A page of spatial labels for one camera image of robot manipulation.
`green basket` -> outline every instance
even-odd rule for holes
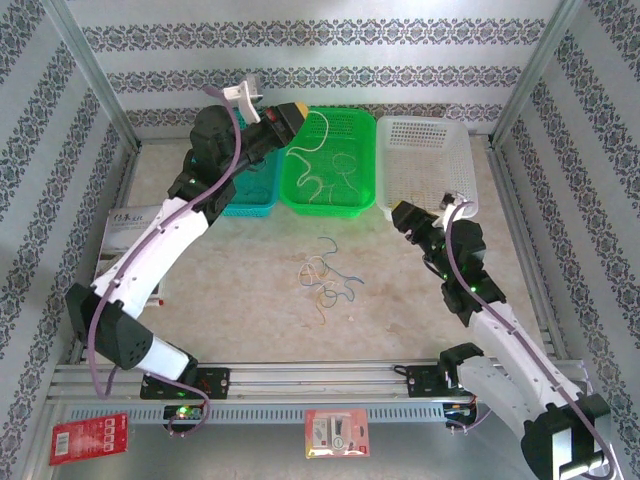
[[[329,134],[319,150],[314,149]],[[290,150],[305,158],[311,170]],[[307,120],[283,157],[280,198],[301,215],[357,217],[376,197],[376,121],[367,112],[351,108],[312,108]]]

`white basket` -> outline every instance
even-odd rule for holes
[[[376,140],[376,203],[391,220],[401,200],[440,213],[446,191],[474,202],[463,217],[478,213],[478,190],[469,133],[453,120],[382,117]]]

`red card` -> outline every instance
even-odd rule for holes
[[[49,465],[126,452],[128,438],[126,413],[56,425],[51,438]]]

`plastic basket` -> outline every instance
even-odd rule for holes
[[[245,123],[236,112],[240,128]],[[222,212],[227,217],[266,217],[278,201],[281,159],[279,151],[270,153],[255,172],[245,171],[234,179],[236,194]]]
[[[318,151],[296,151],[311,165],[287,153],[294,147],[314,149],[322,141],[326,123],[327,139]],[[280,198],[302,215],[357,217],[375,202],[376,122],[367,112],[350,108],[313,108],[296,138],[283,149]],[[317,177],[322,182],[307,180]]]
[[[451,190],[474,201],[464,209],[464,218],[478,212],[469,133],[462,123],[385,116],[377,129],[376,198],[387,220],[402,200],[440,212],[442,197]]]

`floor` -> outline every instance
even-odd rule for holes
[[[483,139],[471,140],[480,203],[474,220],[485,233],[486,269],[541,344]],[[128,204],[160,204],[188,148],[145,145]],[[326,322],[315,290],[297,278],[306,259],[331,249],[320,236],[338,244],[330,264],[365,282],[350,284],[353,303],[340,297],[323,310]],[[165,304],[147,307],[139,320],[201,362],[435,358],[471,341],[420,249],[376,206],[356,219],[300,216],[282,203],[267,218],[221,217],[169,271]]]

